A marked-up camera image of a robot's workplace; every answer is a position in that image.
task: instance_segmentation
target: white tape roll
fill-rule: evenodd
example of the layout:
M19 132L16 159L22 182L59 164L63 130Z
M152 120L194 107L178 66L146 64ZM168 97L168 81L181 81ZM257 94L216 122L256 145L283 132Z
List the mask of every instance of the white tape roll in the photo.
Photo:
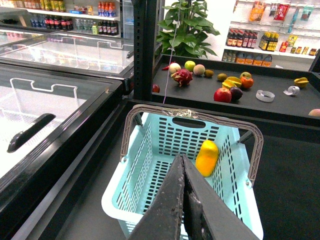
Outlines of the white tape roll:
M256 98L262 102L271 103L275 99L275 95L270 91L256 91Z
M300 88L298 86L290 86L287 90L284 90L283 93L288 96L298 95Z

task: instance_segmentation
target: freezer glass lid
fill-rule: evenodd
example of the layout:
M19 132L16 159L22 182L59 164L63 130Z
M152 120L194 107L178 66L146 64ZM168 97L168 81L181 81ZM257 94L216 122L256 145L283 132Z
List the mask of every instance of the freezer glass lid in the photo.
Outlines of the freezer glass lid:
M1 55L16 61L120 74L131 68L134 43L130 40L51 33L30 39Z
M78 108L101 91L98 84L1 70L0 178L72 113L80 113ZM19 147L17 138L21 133L30 133L39 123L39 131Z
M34 38L40 35L42 34L22 30L13 30L10 28L0 28L0 46L25 39Z

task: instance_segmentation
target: dragon fruit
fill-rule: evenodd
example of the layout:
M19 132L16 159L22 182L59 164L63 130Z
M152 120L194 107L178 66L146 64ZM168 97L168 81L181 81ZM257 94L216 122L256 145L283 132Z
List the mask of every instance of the dragon fruit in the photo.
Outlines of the dragon fruit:
M187 69L181 69L171 74L171 78L179 83L179 87L189 85L192 80L192 73Z

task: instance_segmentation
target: potted plant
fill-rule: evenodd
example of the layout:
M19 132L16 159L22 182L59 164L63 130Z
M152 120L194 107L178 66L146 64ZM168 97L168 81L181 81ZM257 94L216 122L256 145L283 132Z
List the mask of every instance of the potted plant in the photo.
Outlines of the potted plant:
M157 42L162 43L163 54L171 54L173 48L173 54L176 56L191 58L205 56L208 58L207 53L216 56L216 53L210 48L211 44L204 42L208 34L215 36L220 34L214 29L213 23L206 19L208 9L205 0L178 0L171 6L163 8L168 12L164 20L158 22L158 25L164 31L159 31L156 37Z

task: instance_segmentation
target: kiwi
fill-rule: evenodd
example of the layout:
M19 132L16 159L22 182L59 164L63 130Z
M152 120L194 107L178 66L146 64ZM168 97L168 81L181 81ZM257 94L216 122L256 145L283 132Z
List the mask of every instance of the kiwi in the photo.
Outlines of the kiwi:
M212 70L205 70L204 71L204 76L207 78L212 78L213 75L214 75L214 71L212 71Z
M218 81L220 81L220 82L223 82L224 80L226 80L227 79L227 74L225 74L225 73L220 73L218 76L217 76L217 79L218 79Z

